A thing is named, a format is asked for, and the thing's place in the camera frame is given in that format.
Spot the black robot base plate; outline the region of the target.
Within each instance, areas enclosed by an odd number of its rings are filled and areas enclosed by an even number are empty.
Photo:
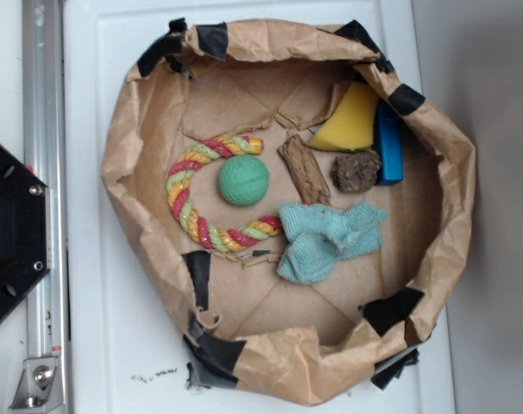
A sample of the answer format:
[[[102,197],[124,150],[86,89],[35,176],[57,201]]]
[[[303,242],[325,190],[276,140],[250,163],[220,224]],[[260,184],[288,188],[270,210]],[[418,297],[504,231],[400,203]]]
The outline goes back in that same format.
[[[0,144],[0,324],[48,271],[46,195]]]

